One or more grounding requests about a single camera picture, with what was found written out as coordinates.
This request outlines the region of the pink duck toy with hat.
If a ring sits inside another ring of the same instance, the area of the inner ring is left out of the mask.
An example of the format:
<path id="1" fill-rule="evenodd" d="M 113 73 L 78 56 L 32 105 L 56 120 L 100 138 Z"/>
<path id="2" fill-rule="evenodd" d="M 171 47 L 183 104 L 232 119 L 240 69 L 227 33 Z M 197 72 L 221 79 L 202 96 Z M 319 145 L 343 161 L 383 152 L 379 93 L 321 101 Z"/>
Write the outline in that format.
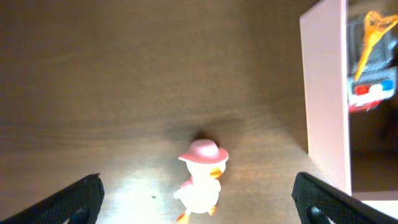
<path id="1" fill-rule="evenodd" d="M 185 207 L 177 223 L 188 223 L 193 213 L 215 214 L 221 192 L 220 177 L 228 159 L 227 150 L 211 139 L 192 141 L 188 150 L 178 156 L 186 164 L 190 177 L 173 194 Z"/>

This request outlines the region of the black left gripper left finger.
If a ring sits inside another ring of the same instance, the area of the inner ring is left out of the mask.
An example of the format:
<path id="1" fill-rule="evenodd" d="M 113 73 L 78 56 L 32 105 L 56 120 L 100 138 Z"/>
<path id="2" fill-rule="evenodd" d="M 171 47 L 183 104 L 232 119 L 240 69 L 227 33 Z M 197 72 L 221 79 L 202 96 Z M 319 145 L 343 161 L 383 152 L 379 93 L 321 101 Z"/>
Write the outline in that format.
<path id="1" fill-rule="evenodd" d="M 90 174 L 35 205 L 2 220 L 2 224 L 95 224 L 104 200 L 99 174 Z"/>

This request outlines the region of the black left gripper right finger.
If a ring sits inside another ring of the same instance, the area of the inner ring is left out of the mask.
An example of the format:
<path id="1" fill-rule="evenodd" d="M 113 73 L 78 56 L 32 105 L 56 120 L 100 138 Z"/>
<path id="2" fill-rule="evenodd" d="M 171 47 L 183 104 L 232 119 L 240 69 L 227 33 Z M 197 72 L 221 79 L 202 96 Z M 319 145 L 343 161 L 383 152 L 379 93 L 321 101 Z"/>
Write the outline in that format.
<path id="1" fill-rule="evenodd" d="M 302 224 L 397 224 L 397 219 L 307 172 L 296 175 L 292 198 Z"/>

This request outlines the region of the red grey toy truck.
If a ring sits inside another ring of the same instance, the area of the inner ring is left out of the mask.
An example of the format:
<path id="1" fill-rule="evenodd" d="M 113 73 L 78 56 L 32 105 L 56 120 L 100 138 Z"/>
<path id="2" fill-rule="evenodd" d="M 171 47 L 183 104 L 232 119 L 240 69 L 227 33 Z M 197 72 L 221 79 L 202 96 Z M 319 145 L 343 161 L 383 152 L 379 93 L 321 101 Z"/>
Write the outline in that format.
<path id="1" fill-rule="evenodd" d="M 368 111 L 392 98 L 397 90 L 397 66 L 392 64 L 397 39 L 392 29 L 397 15 L 368 11 L 347 24 L 348 111 Z"/>

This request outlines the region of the pink cardboard box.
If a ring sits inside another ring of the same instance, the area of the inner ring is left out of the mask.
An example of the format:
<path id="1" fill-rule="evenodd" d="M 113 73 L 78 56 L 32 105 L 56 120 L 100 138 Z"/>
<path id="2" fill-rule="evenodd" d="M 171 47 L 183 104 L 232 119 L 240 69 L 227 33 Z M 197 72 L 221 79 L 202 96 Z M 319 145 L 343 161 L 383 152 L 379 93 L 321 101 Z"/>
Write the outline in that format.
<path id="1" fill-rule="evenodd" d="M 300 16 L 308 155 L 336 188 L 397 216 L 397 90 L 377 107 L 348 111 L 347 24 L 396 1 L 326 0 Z"/>

